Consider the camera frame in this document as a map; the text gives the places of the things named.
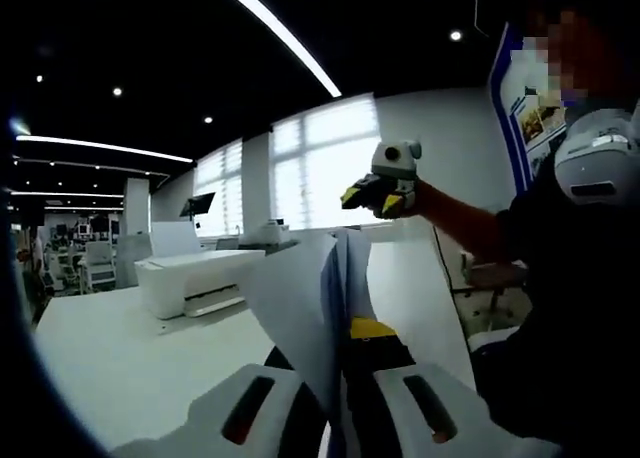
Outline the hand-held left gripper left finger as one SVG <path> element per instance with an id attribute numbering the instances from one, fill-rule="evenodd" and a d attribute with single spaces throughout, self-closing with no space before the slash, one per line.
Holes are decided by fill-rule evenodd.
<path id="1" fill-rule="evenodd" d="M 278 348 L 196 398 L 184 424 L 136 439 L 114 457 L 321 457 L 327 419 Z"/>

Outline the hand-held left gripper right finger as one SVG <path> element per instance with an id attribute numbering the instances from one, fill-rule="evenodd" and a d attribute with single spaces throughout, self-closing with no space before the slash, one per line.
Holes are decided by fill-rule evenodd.
<path id="1" fill-rule="evenodd" d="M 434 364 L 418 364 L 396 332 L 355 317 L 344 343 L 347 404 L 364 457 L 557 457 L 491 420 L 485 401 Z"/>

